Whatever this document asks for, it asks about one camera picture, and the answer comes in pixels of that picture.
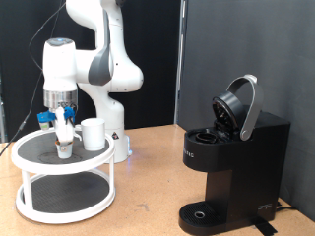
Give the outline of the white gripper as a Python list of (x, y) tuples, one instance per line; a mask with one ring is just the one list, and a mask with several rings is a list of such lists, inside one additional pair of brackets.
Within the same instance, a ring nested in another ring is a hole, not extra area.
[(68, 143), (74, 138), (73, 109), (58, 107), (55, 110), (54, 129), (60, 143), (60, 151), (66, 152)]

